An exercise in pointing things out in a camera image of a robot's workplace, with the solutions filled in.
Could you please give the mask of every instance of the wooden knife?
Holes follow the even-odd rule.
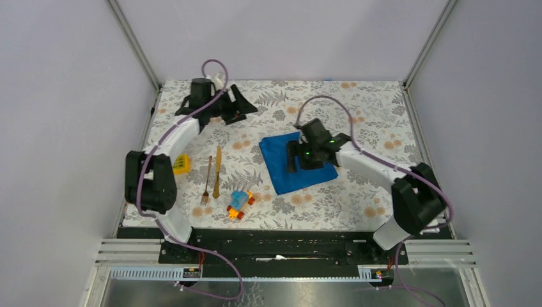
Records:
[[[213,190],[213,197],[217,199],[220,196],[220,187],[219,187],[219,173],[220,173],[220,164],[222,162],[222,148],[217,146],[217,179],[215,180],[215,189]]]

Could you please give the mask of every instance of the yellow block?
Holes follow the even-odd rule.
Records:
[[[190,159],[188,158],[188,155],[183,154],[180,155],[177,160],[175,160],[175,163],[173,163],[173,174],[179,175],[188,173],[190,171]]]

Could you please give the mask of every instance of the white wall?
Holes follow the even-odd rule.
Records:
[[[0,42],[0,306],[74,307],[153,90],[105,1],[1,1]]]
[[[404,80],[446,0],[121,0],[158,77]]]
[[[492,306],[539,306],[542,2],[460,1],[412,96]]]

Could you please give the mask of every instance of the floral pattern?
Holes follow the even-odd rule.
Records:
[[[184,212],[192,226],[212,228],[263,228],[298,230],[374,231],[392,214],[389,193],[363,174],[338,168],[339,177],[277,196],[258,143],[263,137],[295,131],[299,107],[308,98],[326,94],[339,99],[351,112],[354,137],[367,150],[398,163],[421,161],[407,109],[397,82],[335,81],[234,81],[258,112],[225,126],[213,118],[185,149],[191,172],[176,176],[179,188],[172,210]],[[175,111],[189,94],[190,81],[168,81],[153,121],[148,143],[158,140],[169,127]],[[302,122],[319,118],[333,134],[348,132],[348,117],[334,102],[307,105]],[[222,147],[221,195],[200,207],[209,155]],[[212,193],[214,173],[209,192]],[[230,219],[226,207],[235,189],[250,189],[256,203],[241,220]],[[128,204],[123,226],[155,226]]]

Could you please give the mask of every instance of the toy car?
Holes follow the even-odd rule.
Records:
[[[234,219],[242,219],[245,214],[243,213],[243,209],[245,206],[252,205],[256,202],[256,199],[252,197],[252,193],[250,191],[233,191],[231,193],[231,203],[226,208],[226,211],[229,212],[229,218]]]

